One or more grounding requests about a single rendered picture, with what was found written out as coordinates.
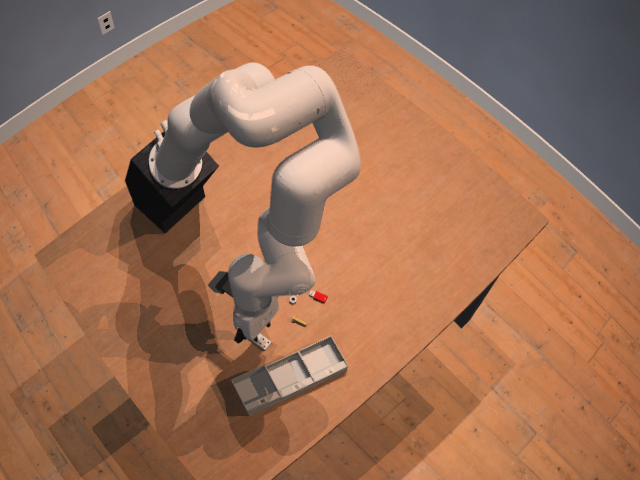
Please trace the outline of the red usb stick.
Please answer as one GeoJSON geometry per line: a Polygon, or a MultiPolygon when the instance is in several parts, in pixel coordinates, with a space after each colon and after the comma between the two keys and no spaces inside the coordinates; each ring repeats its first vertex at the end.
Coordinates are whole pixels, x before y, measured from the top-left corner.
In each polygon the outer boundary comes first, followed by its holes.
{"type": "Polygon", "coordinates": [[[316,299],[316,300],[318,300],[318,301],[320,301],[322,303],[325,303],[326,299],[328,298],[328,296],[326,296],[326,295],[324,295],[324,294],[322,294],[320,292],[317,292],[317,291],[316,292],[311,291],[310,296],[312,296],[313,299],[316,299]]]}

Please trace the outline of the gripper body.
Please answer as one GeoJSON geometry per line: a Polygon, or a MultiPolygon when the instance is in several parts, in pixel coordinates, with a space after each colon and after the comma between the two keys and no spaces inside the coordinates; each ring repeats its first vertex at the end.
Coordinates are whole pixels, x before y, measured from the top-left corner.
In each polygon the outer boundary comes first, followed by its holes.
{"type": "Polygon", "coordinates": [[[245,316],[241,315],[239,318],[234,316],[233,314],[233,323],[236,330],[238,327],[243,331],[243,335],[249,339],[254,340],[261,331],[266,327],[266,325],[271,321],[271,319],[275,316],[275,314],[279,310],[279,302],[278,298],[272,296],[272,305],[270,305],[269,309],[259,316],[245,316]]]}

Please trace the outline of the white domino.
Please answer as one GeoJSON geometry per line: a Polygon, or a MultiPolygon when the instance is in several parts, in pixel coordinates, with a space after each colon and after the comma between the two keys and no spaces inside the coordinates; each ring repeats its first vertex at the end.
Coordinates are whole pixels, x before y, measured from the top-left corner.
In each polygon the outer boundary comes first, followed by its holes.
{"type": "Polygon", "coordinates": [[[264,337],[261,334],[258,335],[258,341],[255,342],[253,340],[253,342],[255,344],[257,344],[259,347],[261,347],[262,349],[264,349],[264,350],[266,350],[270,346],[270,344],[272,343],[270,340],[268,340],[266,337],[264,337]]]}

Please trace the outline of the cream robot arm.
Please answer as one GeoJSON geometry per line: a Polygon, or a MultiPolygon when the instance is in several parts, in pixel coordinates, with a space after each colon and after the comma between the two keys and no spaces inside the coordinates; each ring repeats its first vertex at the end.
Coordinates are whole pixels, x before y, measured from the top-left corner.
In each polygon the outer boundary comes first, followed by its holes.
{"type": "Polygon", "coordinates": [[[210,143],[226,133],[244,146],[259,148],[313,123],[318,139],[274,170],[270,213],[267,208],[258,219],[265,261],[241,255],[208,284],[215,293],[233,297],[233,314],[239,318],[262,315],[272,296],[298,296],[313,288],[314,272],[303,246],[297,245],[317,236],[326,200],[359,176],[361,160],[337,88],[324,70],[303,66],[275,79],[258,63],[236,69],[223,72],[170,111],[160,124],[164,138],[160,130],[154,132],[158,142],[150,152],[149,169],[162,186],[184,188],[198,177],[210,143]]]}

